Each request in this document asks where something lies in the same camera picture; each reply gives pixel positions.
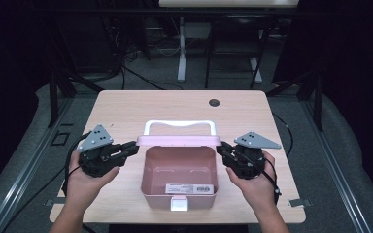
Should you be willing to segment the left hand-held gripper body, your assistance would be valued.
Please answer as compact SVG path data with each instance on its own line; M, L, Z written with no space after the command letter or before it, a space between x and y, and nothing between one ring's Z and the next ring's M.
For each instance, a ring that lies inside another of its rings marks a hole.
M78 145L77 150L80 154L79 165L87 175L92 177L102 177L125 162L120 157L122 144L115 144L102 124L96 125L89 132Z

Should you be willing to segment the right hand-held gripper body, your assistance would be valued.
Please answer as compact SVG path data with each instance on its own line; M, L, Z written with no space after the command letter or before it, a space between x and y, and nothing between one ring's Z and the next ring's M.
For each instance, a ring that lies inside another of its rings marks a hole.
M252 179L264 171L266 158L263 149L277 150L281 147L253 131L234 139L235 148L232 155L236 158L235 166L231 168L240 179Z

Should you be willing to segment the green and white carton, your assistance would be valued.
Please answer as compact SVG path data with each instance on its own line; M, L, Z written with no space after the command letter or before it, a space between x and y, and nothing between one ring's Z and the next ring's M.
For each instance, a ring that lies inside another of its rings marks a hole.
M165 186L166 194L212 195L212 184L168 183Z

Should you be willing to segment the pink plastic storage box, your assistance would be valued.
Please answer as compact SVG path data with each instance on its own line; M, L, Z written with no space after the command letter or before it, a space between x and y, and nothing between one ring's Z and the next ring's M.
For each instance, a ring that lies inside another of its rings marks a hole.
M207 125L206 135L154 135L154 125L191 127ZM145 147L141 191L152 209L185 212L210 209L217 197L218 171L215 147L220 144L210 120L149 120L137 145ZM212 195L166 194L168 183L212 184Z

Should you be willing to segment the person's right hand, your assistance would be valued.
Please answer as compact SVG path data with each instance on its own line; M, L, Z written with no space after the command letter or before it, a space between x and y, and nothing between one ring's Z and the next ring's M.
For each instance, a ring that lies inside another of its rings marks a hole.
M240 179L234 171L227 167L229 179L241 190L245 200L256 215L268 215L277 211L274 199L274 186L263 175L245 180Z

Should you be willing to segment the person's left hand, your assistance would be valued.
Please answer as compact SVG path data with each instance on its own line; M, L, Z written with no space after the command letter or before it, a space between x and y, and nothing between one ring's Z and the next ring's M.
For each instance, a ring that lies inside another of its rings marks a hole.
M81 169L79 158L80 154L74 151L69 164L70 175L65 207L85 211L98 196L100 190L117 176L119 167L114 167L102 177L94 178Z

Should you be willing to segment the black metal stand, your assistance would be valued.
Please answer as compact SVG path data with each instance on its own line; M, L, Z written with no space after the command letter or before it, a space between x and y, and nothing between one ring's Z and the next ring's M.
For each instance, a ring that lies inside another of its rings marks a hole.
M49 127L53 127L59 118L58 91L61 91L61 93L66 98L74 98L76 96L77 90L72 85L72 82L83 84L96 93L102 91L102 88L100 86L88 81L77 73L72 72L71 70L68 70L66 68L60 69L54 67L49 82L51 107Z
M276 96L291 86L301 83L296 97L299 101L308 101L311 96L314 96L313 106L313 122L317 128L322 131L322 97L323 97L323 68L318 67L308 71L294 79L283 82L278 87L266 92L267 97Z

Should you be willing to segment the black chair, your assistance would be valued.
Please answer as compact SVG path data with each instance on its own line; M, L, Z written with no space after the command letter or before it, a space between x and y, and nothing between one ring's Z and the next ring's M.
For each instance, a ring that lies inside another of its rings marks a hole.
M250 88L253 88L270 33L277 23L274 17L260 15L226 15L214 19L205 50L205 87L209 87L212 73L250 72Z

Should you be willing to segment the white desk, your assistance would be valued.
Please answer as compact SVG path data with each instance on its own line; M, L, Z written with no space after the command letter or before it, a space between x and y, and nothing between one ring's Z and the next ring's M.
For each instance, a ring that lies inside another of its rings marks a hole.
M294 10L299 0L158 0L160 8L168 10ZM187 76L186 39L204 39L209 35L207 22L186 22L179 17L180 59L178 82L184 83Z

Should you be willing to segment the black floor outlet frame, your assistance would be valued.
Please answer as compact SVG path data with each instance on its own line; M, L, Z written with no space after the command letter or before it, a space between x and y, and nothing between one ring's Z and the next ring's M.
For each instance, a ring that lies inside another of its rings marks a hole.
M68 142L69 137L70 137L69 132L57 131L51 140L51 145L52 146L65 146L66 143Z

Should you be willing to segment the aluminium floor rail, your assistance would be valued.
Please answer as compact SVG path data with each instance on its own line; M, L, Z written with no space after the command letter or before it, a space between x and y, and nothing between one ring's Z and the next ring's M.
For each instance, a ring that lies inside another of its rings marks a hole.
M302 103L316 138L323 150L329 174L356 233L373 233L373 183L362 168L356 135L337 108L325 103L322 129L313 120L310 102Z
M49 119L45 121L39 119L43 114L46 114L47 117L50 115L50 112L46 111L42 104L39 104L31 126L0 175L0 232L15 212L18 202L43 159L44 151L49 147L50 140L56 134L59 122L67 114L72 103L73 99L70 98L61 101L58 119L54 121L52 127L49 127Z

